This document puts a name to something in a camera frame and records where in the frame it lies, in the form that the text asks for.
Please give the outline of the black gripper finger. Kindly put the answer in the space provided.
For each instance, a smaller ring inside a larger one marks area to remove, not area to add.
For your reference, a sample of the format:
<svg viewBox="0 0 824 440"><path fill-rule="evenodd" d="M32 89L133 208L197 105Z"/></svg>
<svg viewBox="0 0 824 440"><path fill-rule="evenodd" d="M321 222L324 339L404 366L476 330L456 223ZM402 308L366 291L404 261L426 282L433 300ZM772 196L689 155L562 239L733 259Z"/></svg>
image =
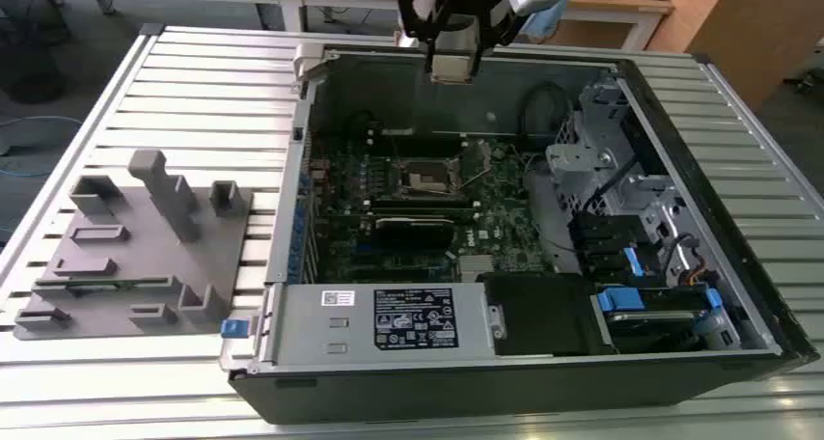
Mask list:
<svg viewBox="0 0 824 440"><path fill-rule="evenodd" d="M414 8L417 0L396 0L400 14L400 26L406 37L416 39L426 49L425 73L432 73L432 61L436 52L436 40L445 25L445 12L441 10L441 0L421 0L429 7L424 14Z"/></svg>
<svg viewBox="0 0 824 440"><path fill-rule="evenodd" d="M468 77L473 78L484 53L497 45L506 46L513 41L522 27L522 16L512 9L504 11L497 23L492 23L492 14L481 14L477 18L474 30L474 49L469 57Z"/></svg>

